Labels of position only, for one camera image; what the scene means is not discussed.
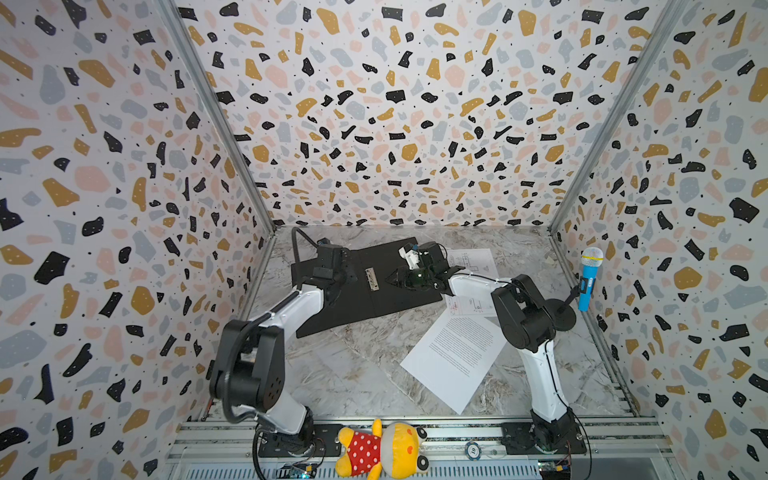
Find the orange folder black inside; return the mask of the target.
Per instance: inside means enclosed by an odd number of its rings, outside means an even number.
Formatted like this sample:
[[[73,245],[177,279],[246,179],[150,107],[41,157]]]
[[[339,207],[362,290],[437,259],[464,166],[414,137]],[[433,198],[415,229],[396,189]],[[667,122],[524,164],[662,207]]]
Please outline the orange folder black inside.
[[[296,332],[299,338],[307,337],[335,327],[407,311],[442,300],[436,290],[409,290],[394,287],[385,279],[397,268],[406,268],[399,249],[416,244],[414,237],[391,241],[363,249],[350,250],[354,268],[354,281],[347,283],[340,294],[323,293],[324,306],[310,317]],[[294,253],[291,265],[292,284],[311,284],[315,256],[303,260]]]

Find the paper with printed text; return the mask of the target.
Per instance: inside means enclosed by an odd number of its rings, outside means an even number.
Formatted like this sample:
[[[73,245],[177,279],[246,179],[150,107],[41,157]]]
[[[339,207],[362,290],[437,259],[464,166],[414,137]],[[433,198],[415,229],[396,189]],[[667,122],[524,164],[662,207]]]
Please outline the paper with printed text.
[[[493,320],[446,310],[406,355],[401,367],[461,414],[506,344]]]

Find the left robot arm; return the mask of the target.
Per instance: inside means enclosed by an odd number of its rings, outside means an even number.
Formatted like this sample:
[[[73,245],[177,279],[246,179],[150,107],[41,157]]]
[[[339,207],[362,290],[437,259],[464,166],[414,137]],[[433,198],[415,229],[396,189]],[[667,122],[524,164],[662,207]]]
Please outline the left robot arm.
[[[333,304],[354,277],[350,251],[321,239],[309,273],[281,302],[251,320],[232,320],[222,331],[210,367],[210,395],[231,424],[255,420],[296,453],[314,444],[311,410],[284,391],[286,342],[311,317]]]

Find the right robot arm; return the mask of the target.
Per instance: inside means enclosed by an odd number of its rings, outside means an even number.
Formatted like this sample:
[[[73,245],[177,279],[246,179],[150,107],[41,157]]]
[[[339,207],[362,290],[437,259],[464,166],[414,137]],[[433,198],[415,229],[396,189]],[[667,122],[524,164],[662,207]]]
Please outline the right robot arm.
[[[572,329],[576,315],[566,300],[546,299],[525,274],[493,279],[451,266],[436,242],[399,249],[402,266],[387,282],[413,292],[433,290],[451,297],[490,301],[506,341],[519,352],[531,391],[531,421],[502,425],[501,443],[509,455],[582,454],[588,451],[582,423],[565,400],[554,354],[558,332]]]

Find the paper with technical drawings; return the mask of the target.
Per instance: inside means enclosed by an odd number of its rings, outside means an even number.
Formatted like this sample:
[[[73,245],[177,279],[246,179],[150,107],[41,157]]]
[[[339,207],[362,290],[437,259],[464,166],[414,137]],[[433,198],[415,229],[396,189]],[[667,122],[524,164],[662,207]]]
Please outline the paper with technical drawings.
[[[449,249],[450,266],[462,267],[458,272],[459,295],[445,297],[448,314],[452,317],[495,317],[496,312],[487,288],[498,277],[490,249]]]

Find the blue toy microphone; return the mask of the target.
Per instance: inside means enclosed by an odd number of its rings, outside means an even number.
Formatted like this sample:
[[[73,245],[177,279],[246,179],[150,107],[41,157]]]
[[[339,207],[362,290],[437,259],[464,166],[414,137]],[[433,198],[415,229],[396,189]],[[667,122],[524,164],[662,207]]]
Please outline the blue toy microphone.
[[[587,312],[592,298],[592,291],[599,268],[604,261],[604,252],[599,247],[588,247],[582,251],[582,274],[579,283],[579,303],[581,312]]]

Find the yellow plush toy red dress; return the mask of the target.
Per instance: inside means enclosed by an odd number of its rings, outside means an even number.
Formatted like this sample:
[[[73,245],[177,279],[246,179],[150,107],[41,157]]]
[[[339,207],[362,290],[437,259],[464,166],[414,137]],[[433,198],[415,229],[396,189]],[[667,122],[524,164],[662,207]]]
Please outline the yellow plush toy red dress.
[[[421,444],[427,439],[426,430],[408,423],[384,425],[373,422],[370,432],[343,427],[337,439],[343,455],[336,461],[336,474],[342,478],[379,479],[383,473],[392,479],[406,479],[426,474],[430,468]]]

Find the poker chip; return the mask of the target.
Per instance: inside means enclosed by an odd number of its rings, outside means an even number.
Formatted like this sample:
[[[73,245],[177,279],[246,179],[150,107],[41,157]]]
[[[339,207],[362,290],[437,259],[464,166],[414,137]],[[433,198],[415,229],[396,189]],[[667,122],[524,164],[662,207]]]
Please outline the poker chip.
[[[472,461],[477,461],[481,458],[482,451],[478,443],[471,441],[465,445],[465,455]]]

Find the green circuit board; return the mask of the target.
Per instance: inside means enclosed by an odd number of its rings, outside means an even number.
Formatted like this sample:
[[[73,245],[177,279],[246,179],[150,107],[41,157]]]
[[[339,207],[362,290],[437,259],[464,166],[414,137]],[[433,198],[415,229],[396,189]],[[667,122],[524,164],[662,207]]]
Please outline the green circuit board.
[[[312,463],[285,464],[276,470],[276,478],[280,480],[314,479],[316,475],[317,468]]]

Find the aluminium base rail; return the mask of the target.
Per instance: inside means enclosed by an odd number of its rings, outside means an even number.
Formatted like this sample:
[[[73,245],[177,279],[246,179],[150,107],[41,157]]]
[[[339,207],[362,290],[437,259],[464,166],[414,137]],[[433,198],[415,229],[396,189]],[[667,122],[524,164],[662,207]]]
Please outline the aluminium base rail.
[[[255,422],[187,422],[171,447],[160,479],[335,479],[344,452],[342,427],[365,431],[370,417],[319,418],[307,452],[280,450],[256,438]],[[524,439],[521,417],[411,417],[424,434],[422,479],[682,479],[657,421],[642,417],[580,419],[575,437],[558,450]]]

